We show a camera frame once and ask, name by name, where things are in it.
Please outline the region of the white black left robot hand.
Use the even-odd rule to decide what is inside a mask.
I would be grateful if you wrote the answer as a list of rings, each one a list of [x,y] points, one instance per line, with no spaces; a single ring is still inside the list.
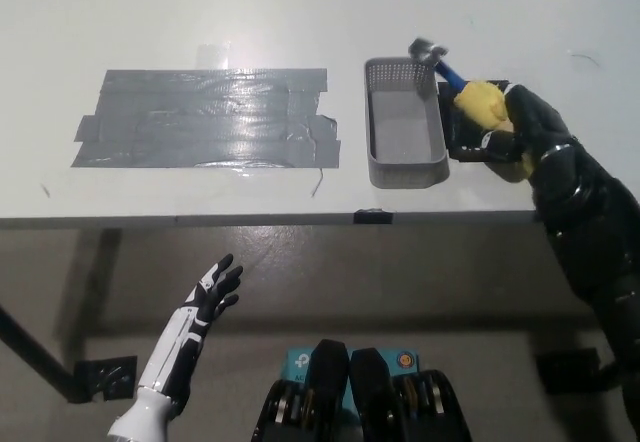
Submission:
[[[174,402],[184,400],[211,326],[239,300],[242,273],[228,254],[202,276],[167,322],[142,372],[141,387]]]

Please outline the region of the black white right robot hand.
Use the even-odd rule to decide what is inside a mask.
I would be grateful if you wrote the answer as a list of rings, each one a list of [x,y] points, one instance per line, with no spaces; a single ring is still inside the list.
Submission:
[[[485,129],[481,148],[492,162],[520,162],[527,175],[553,152],[575,144],[559,112],[523,85],[510,85],[505,108],[513,128]]]

